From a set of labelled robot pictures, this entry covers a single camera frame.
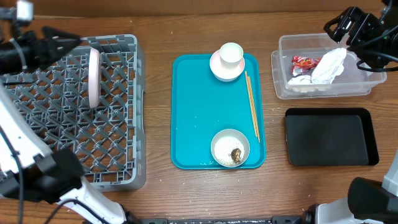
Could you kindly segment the white round plate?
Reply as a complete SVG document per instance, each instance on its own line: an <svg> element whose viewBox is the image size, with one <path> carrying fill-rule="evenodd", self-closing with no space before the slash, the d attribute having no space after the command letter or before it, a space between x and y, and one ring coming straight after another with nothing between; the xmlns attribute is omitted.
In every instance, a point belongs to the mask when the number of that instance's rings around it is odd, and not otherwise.
<svg viewBox="0 0 398 224"><path fill-rule="evenodd" d="M101 54L95 48L90 49L88 67L88 98L90 108L96 108L101 96Z"/></svg>

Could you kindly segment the red snack wrapper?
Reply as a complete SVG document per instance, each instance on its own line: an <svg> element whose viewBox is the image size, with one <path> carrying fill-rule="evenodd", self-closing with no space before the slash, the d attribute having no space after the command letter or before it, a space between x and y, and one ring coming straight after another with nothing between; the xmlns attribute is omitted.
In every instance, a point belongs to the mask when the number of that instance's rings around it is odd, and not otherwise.
<svg viewBox="0 0 398 224"><path fill-rule="evenodd" d="M292 75L296 77L304 74L305 72L315 68L319 64L320 60L321 58L312 59L302 56L293 56L291 68Z"/></svg>

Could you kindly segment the small white tissue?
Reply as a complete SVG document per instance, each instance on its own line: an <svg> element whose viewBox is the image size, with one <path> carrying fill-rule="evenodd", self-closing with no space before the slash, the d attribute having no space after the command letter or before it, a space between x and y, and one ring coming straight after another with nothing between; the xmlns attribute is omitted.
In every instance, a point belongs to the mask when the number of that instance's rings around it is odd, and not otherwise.
<svg viewBox="0 0 398 224"><path fill-rule="evenodd" d="M299 75L291 78L288 81L289 85L311 85L311 76L310 75Z"/></svg>

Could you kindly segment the white paper cup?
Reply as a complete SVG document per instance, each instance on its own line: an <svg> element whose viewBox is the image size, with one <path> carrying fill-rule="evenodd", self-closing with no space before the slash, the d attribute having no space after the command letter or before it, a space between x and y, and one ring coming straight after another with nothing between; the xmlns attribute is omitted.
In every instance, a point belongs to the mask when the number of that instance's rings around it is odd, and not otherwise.
<svg viewBox="0 0 398 224"><path fill-rule="evenodd" d="M241 65L244 51L243 48L235 43L228 42L220 48L220 63L224 70L240 70L242 71L244 65Z"/></svg>

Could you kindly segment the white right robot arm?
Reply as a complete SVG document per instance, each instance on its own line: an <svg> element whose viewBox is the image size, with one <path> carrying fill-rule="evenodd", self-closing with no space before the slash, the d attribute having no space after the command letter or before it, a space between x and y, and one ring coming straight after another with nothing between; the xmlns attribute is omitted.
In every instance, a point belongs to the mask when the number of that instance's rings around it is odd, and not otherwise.
<svg viewBox="0 0 398 224"><path fill-rule="evenodd" d="M328 21L324 31L335 42L345 34L348 50L358 58L356 66L367 72L395 72L397 62L397 0L383 0L380 17L349 7ZM397 223L397 161L382 182L355 178L348 195L332 203L314 204L304 211L301 223Z"/></svg>

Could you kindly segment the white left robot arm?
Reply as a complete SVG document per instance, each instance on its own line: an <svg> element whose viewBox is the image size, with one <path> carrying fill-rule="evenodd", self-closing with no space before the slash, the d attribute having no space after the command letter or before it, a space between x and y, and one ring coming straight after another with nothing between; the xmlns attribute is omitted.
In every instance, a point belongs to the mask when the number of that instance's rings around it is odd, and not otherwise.
<svg viewBox="0 0 398 224"><path fill-rule="evenodd" d="M43 39L23 33L34 18L34 5L17 1L1 8L1 20L10 23L11 39L1 42L1 75L44 70L81 44L78 35L43 27ZM1 195L19 201L19 222L24 202L46 201L67 207L90 223L135 223L122 205L106 198L84 176L77 156L69 149L53 152L33 132L1 83Z"/></svg>

